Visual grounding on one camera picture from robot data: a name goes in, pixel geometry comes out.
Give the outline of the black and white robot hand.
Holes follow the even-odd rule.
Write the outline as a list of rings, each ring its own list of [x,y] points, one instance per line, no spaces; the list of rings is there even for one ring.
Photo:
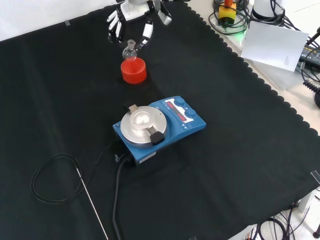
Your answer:
[[[148,15],[154,11],[155,4],[152,0],[127,0],[122,2],[106,19],[108,40],[110,42],[117,40],[119,43],[122,43],[126,24],[141,19],[146,20],[142,37],[134,46],[136,51],[141,50],[153,34],[153,21],[151,18],[148,18]]]

